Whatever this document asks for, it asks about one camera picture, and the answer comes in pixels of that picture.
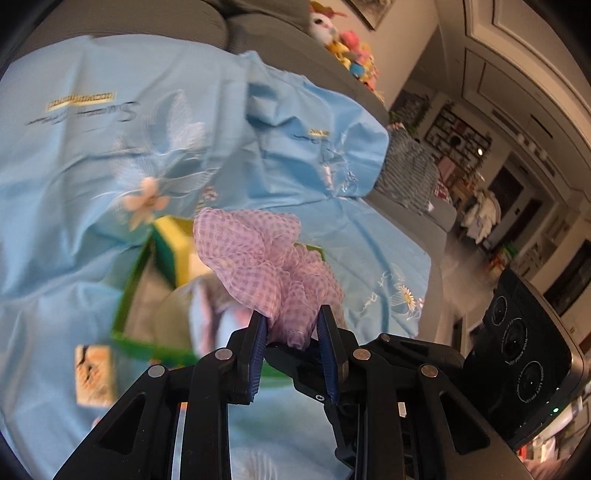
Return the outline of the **purple mesh bath pouf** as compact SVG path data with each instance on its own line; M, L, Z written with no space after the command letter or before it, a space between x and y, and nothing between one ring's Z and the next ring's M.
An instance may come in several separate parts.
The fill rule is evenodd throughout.
M204 208L193 222L197 254L238 304L269 322L271 342L304 350L321 307L344 328L345 298L332 268L298 241L294 214Z

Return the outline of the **teal green towel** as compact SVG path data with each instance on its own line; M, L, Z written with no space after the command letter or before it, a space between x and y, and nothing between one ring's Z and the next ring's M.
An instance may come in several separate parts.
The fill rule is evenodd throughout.
M131 296L124 334L155 346L191 350L190 291L190 284L172 289L149 256Z

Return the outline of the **yellow sponge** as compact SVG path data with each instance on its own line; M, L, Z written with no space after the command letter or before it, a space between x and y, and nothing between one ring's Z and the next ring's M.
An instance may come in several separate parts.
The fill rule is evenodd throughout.
M156 266L173 288L211 273L197 255L191 219L166 215L152 227Z

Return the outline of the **blue pink plush toy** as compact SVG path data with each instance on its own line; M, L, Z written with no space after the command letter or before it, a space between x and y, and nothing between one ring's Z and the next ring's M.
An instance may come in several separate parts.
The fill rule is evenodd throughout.
M190 293L188 325L197 357L221 348L233 331L249 325L252 309L239 304L214 274L194 279Z

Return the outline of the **green cardboard box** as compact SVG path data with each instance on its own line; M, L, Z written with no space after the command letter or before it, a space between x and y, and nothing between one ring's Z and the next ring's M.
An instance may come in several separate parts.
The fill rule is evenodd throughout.
M157 219L126 282L111 337L128 356L170 367L194 364L249 326L238 303L201 262L193 221Z

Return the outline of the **white tree tissue pack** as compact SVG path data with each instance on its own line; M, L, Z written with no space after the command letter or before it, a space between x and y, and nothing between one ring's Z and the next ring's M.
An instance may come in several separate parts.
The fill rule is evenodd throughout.
M110 408L115 400L115 371L106 345L78 345L74 353L75 393L78 405Z

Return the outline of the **grey striped cushion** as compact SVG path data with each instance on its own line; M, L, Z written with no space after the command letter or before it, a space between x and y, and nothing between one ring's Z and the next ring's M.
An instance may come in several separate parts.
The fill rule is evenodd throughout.
M391 124L388 133L390 141L374 189L415 213L426 214L439 178L435 162L402 123Z

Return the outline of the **light blue floral bedsheet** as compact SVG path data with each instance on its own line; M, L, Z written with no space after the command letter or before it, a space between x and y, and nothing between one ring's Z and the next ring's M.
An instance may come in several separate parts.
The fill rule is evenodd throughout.
M419 332L431 261L366 196L387 130L355 100L195 42L79 37L1 81L1 431L49 479L97 416L74 350L108 339L161 215L200 207L301 219L360 342Z

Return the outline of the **colourful plush toys pile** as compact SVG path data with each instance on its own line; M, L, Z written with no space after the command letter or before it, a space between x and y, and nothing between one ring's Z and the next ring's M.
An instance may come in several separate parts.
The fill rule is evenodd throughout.
M345 13L318 1L308 2L310 22L308 32L311 37L325 47L359 82L364 84L377 98L385 103L384 95L377 89L379 70L370 45L360 40L353 30L339 31L332 19L346 17Z

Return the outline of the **dark wall shelf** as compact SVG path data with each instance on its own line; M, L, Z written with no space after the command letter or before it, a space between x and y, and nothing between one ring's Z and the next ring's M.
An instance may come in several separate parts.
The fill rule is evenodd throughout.
M463 172L472 174L481 168L492 138L481 134L456 114L453 107L453 102L447 102L441 108L424 139L439 159L446 156Z

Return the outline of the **framed picture on wall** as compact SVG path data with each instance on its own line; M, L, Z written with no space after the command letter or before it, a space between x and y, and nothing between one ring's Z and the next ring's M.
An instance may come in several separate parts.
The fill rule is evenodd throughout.
M394 4L394 0L346 0L363 24L377 30Z

